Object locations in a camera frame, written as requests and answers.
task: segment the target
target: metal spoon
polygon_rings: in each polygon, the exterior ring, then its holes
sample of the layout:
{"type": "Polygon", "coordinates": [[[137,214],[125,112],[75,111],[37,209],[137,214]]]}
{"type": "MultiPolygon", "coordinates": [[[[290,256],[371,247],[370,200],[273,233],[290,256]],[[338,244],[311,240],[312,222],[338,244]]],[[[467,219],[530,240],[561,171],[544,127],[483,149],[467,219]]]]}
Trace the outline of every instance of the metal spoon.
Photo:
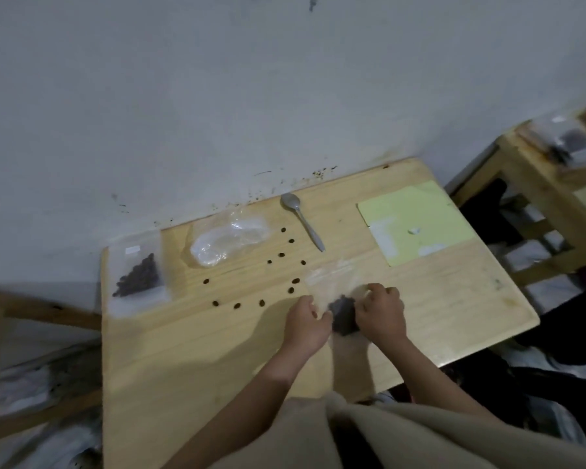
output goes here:
{"type": "Polygon", "coordinates": [[[317,248],[321,252],[325,252],[326,247],[324,247],[324,243],[321,242],[321,239],[319,238],[317,233],[313,230],[313,228],[306,221],[306,219],[304,219],[304,216],[302,215],[302,211],[299,209],[299,204],[300,204],[299,197],[297,197],[295,194],[291,194],[290,192],[287,192],[287,194],[283,194],[280,196],[280,200],[282,201],[282,204],[285,205],[285,207],[288,207],[289,209],[292,209],[293,211],[295,211],[295,213],[297,214],[297,217],[299,217],[299,220],[301,220],[302,223],[304,224],[304,227],[306,227],[306,230],[308,231],[309,235],[311,236],[311,239],[313,239],[313,242],[315,243],[317,248]]]}

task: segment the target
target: person's left hand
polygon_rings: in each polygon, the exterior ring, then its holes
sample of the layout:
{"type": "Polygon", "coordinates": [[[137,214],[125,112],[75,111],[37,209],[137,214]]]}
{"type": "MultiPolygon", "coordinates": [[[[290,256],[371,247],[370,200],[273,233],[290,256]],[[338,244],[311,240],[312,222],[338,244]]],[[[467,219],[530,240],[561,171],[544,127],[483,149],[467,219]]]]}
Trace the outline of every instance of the person's left hand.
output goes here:
{"type": "Polygon", "coordinates": [[[287,314],[281,350],[306,362],[324,346],[331,332],[332,313],[326,311],[321,319],[317,319],[313,297],[301,296],[287,314]]]}

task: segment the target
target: person's right hand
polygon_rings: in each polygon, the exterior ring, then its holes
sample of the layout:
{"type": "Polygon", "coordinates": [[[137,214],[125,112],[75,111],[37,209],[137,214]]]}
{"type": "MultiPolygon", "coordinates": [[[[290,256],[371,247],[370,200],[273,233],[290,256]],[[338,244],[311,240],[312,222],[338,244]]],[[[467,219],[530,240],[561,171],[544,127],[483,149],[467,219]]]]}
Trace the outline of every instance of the person's right hand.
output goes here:
{"type": "Polygon", "coordinates": [[[406,338],[404,303],[397,288],[384,288],[379,283],[367,285],[369,293],[356,301],[356,324],[360,332],[378,347],[383,343],[406,338]]]}

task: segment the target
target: wooden table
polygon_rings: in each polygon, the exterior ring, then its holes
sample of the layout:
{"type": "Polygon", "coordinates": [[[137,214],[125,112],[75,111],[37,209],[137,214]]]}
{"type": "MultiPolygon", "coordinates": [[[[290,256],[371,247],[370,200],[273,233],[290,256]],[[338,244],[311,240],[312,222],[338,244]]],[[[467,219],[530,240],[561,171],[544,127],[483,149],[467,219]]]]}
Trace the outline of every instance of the wooden table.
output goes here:
{"type": "MultiPolygon", "coordinates": [[[[133,318],[114,320],[106,314],[105,251],[105,465],[162,465],[273,355],[287,310],[308,293],[304,278],[337,260],[351,261],[364,282],[400,288],[409,335],[438,365],[535,326],[534,310],[479,238],[388,267],[356,204],[431,179],[420,161],[407,159],[297,191],[325,253],[295,215],[282,209],[278,197],[249,206],[268,219],[272,237],[213,268],[185,260],[190,224],[164,230],[173,301],[133,318]],[[296,278],[301,282],[292,284],[296,278]],[[235,309],[236,303],[241,307],[235,309]]],[[[334,388],[356,401],[401,382],[379,350],[353,334],[333,339],[316,354],[290,394],[318,397],[334,388]]]]}
{"type": "Polygon", "coordinates": [[[538,239],[552,230],[564,237],[570,250],[511,275],[519,286],[586,266],[586,201],[582,201],[582,193],[586,192],[586,168],[561,174],[517,129],[501,135],[496,144],[492,156],[453,194],[454,203],[461,206],[495,178],[502,177],[520,192],[523,207],[533,204],[545,216],[519,229],[524,239],[538,239]]]}

